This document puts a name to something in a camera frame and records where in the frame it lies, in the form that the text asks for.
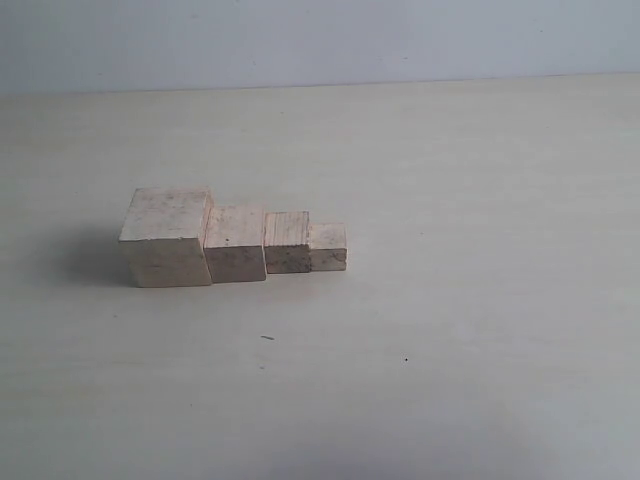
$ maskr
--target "white table surface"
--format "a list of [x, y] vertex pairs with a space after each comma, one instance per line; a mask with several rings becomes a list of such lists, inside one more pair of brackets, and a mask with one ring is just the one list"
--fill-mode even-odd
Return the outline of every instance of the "white table surface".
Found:
[[[640, 76], [3, 97], [0, 169], [3, 479], [640, 478]], [[191, 185], [347, 272], [132, 287]]]

